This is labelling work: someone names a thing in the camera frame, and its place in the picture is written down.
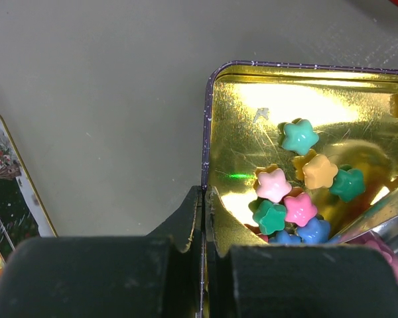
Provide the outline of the speckled tin pastel star candies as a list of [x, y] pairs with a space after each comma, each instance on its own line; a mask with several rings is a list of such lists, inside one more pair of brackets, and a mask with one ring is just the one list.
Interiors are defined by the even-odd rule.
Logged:
[[398, 187], [398, 70], [235, 61], [206, 89], [202, 185], [267, 244], [332, 239]]

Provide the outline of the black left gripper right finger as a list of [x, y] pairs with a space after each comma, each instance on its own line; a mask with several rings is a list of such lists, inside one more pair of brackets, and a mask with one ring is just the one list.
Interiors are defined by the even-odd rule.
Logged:
[[204, 194], [210, 317], [398, 317], [398, 282], [376, 249], [272, 245]]

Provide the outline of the metal scoop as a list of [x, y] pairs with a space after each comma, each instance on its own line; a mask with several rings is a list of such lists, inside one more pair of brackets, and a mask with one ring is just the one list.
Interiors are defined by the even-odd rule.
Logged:
[[374, 248], [398, 268], [398, 187], [363, 206], [363, 200], [348, 203], [340, 227], [331, 241]]

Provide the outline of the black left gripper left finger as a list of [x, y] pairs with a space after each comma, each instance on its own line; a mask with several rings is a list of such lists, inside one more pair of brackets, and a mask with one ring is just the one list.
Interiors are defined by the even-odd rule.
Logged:
[[202, 190], [145, 236], [31, 238], [0, 277], [0, 317], [198, 317]]

